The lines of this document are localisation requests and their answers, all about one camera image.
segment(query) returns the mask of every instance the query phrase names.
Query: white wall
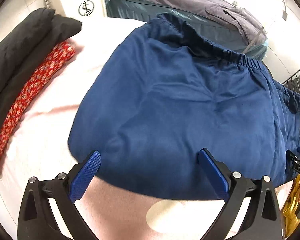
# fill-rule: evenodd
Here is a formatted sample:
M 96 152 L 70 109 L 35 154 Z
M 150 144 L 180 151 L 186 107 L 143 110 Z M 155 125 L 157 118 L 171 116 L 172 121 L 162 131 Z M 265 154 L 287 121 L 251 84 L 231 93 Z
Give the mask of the white wall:
M 263 62 L 274 79 L 284 82 L 300 69 L 300 9 L 293 0 L 287 4 L 287 21 L 282 19 L 280 0 L 236 0 L 240 7 L 250 11 L 266 28 L 269 49 Z

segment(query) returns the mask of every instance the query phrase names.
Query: white sheet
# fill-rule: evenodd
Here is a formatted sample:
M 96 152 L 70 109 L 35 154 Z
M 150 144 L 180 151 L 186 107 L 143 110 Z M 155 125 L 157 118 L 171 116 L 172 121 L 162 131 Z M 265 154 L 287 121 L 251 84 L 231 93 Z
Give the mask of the white sheet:
M 0 194 L 17 223 L 21 199 L 31 176 L 52 179 L 76 163 L 67 139 L 77 108 L 114 49 L 143 22 L 103 18 L 84 25 L 73 37 L 82 51 L 50 82 L 27 109 L 10 139 L 0 171 Z M 278 190 L 282 207 L 292 183 Z M 169 201 L 113 187 L 94 177 L 75 204 L 100 240 L 198 240 L 209 228 L 223 201 Z M 247 198 L 229 236 L 240 227 Z M 61 231 L 70 234 L 52 202 Z

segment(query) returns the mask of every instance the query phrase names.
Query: tiled floor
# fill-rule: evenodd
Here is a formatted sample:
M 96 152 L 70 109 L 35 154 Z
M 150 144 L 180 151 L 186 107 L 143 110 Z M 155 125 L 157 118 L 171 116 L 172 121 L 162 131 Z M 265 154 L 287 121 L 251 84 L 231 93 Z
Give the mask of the tiled floor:
M 0 8 L 0 41 L 32 11 L 43 7 L 43 0 L 5 0 Z

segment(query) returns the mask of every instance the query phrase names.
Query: red patterned fabric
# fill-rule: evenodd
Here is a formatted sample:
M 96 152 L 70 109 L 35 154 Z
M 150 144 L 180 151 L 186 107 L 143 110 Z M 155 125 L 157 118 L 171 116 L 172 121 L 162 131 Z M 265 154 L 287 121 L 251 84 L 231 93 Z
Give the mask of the red patterned fabric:
M 58 71 L 66 61 L 71 59 L 74 54 L 75 50 L 69 43 L 64 41 L 56 45 L 23 86 L 0 130 L 0 160 L 9 138 L 25 109 L 42 90 L 45 84 L 47 84 L 53 74 Z

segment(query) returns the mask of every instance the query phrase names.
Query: black folded garment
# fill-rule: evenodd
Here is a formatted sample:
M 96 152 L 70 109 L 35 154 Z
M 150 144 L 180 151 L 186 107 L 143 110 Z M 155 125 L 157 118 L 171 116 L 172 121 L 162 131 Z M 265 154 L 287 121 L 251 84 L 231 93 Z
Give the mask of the black folded garment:
M 0 129 L 22 87 L 58 43 L 81 31 L 81 22 L 40 8 L 0 42 Z

